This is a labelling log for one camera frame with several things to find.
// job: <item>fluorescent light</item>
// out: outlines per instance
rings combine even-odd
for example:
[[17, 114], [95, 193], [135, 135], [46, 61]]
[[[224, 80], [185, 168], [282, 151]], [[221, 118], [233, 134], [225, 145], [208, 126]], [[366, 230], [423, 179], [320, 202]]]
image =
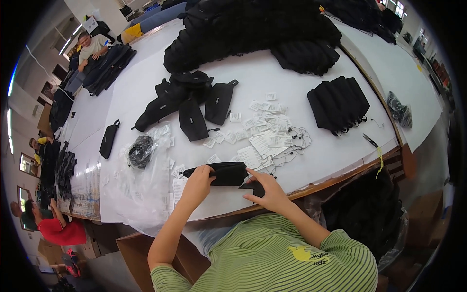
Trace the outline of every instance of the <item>fluorescent light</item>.
[[10, 138], [10, 151], [11, 151], [11, 154], [13, 154], [13, 140], [11, 140], [11, 138]]
[[68, 43], [71, 41], [71, 39], [69, 38], [68, 41], [66, 41], [66, 43], [63, 45], [63, 48], [60, 50], [60, 53], [58, 53], [59, 55], [61, 55], [63, 53], [63, 50], [66, 48], [66, 46], [68, 45]]
[[11, 109], [7, 112], [8, 137], [11, 138]]
[[16, 74], [16, 67], [18, 67], [18, 63], [16, 63], [16, 65], [14, 66], [13, 74], [11, 74], [10, 87], [8, 88], [8, 96], [10, 96], [11, 92], [13, 91], [13, 81], [14, 75]]
[[80, 25], [75, 29], [75, 31], [73, 32], [73, 36], [78, 32], [78, 30], [79, 30], [82, 26], [83, 26], [83, 25], [80, 24]]

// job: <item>tag string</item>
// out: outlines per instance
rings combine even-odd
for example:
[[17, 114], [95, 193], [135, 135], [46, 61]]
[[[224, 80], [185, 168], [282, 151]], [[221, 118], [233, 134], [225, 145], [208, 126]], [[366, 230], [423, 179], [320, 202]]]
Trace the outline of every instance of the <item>tag string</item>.
[[379, 159], [381, 160], [381, 167], [380, 167], [380, 169], [378, 170], [375, 179], [378, 178], [378, 174], [381, 172], [381, 170], [382, 170], [382, 168], [383, 168], [383, 166], [384, 166], [384, 162], [383, 162], [383, 160], [382, 160], [382, 150], [381, 150], [381, 148], [379, 148], [379, 146], [376, 148], [376, 150], [378, 151], [378, 157], [379, 157]]

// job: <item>black scissors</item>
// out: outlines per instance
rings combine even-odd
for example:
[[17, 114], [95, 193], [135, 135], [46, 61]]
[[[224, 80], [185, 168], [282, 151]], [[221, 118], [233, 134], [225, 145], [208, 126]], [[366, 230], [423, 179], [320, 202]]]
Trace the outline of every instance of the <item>black scissors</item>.
[[378, 148], [378, 144], [375, 141], [371, 140], [366, 134], [363, 134], [363, 138], [365, 138], [368, 142], [370, 142], [375, 148]]

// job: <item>green striped shirt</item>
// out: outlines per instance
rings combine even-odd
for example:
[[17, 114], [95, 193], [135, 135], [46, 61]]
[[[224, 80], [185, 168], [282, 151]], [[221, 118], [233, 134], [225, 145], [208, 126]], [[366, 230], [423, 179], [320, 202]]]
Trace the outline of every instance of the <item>green striped shirt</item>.
[[263, 214], [239, 223], [208, 254], [211, 266], [190, 283], [171, 267], [151, 271], [157, 292], [374, 291], [378, 269], [370, 250], [335, 230], [320, 249], [288, 219]]

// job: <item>beige shirt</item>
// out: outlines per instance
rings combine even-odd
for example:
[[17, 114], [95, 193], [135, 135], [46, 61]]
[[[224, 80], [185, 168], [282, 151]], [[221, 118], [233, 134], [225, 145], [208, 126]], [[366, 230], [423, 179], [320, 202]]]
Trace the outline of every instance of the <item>beige shirt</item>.
[[103, 35], [97, 35], [97, 36], [93, 36], [91, 38], [91, 44], [89, 45], [89, 47], [83, 47], [81, 49], [81, 51], [79, 52], [79, 62], [78, 64], [81, 65], [81, 63], [89, 58], [90, 55], [96, 53], [97, 51], [99, 51], [101, 48], [104, 47], [104, 44], [106, 43], [106, 41], [108, 41], [109, 39], [106, 38], [105, 36]]

